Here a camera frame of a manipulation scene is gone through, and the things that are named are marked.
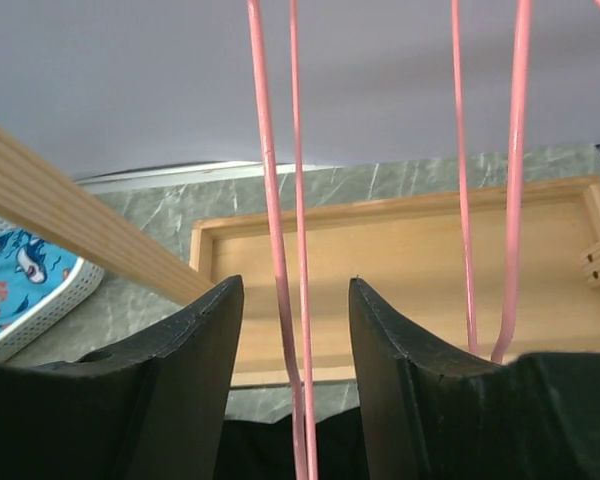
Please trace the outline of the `black t shirt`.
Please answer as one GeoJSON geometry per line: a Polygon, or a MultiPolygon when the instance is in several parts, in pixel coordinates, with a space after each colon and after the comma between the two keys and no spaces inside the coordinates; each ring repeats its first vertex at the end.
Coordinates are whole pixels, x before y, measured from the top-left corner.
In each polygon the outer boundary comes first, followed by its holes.
{"type": "MultiPolygon", "coordinates": [[[[355,407],[316,424],[319,478],[368,480],[360,409],[355,407]]],[[[294,480],[289,415],[274,423],[226,420],[214,478],[217,480],[294,480]]]]}

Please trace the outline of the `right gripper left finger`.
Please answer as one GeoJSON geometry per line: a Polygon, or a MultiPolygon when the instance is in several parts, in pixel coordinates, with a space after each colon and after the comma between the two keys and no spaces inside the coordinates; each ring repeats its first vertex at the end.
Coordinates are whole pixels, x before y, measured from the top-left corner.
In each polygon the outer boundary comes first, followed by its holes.
{"type": "Polygon", "coordinates": [[[232,276],[75,362],[0,363],[0,479],[209,479],[244,306],[232,276]]]}

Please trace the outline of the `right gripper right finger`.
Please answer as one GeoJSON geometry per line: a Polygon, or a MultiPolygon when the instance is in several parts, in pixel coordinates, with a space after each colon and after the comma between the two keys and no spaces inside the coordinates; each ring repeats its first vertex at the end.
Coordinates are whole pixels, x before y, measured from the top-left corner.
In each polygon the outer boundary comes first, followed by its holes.
{"type": "Polygon", "coordinates": [[[349,325],[374,479],[600,479],[600,353],[499,365],[349,284],[349,325]]]}

